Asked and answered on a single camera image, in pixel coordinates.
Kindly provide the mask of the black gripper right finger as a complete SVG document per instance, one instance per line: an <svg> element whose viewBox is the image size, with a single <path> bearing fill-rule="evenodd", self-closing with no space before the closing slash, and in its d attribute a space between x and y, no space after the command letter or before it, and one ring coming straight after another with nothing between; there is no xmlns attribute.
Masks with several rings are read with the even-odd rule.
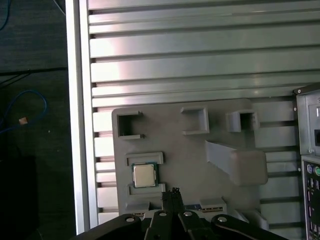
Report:
<svg viewBox="0 0 320 240"><path fill-rule="evenodd" d="M178 187L172 188L173 212L190 240L283 240L284 237L226 214L206 220L187 210Z"/></svg>

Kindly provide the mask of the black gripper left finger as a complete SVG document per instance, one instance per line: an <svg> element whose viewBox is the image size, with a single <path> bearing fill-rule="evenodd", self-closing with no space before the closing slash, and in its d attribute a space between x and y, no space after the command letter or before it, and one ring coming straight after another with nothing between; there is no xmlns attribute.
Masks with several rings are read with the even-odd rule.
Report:
<svg viewBox="0 0 320 240"><path fill-rule="evenodd" d="M141 219L134 214L123 214L86 232L76 240L170 240L173 222L172 192L161 197L162 209L152 217Z"/></svg>

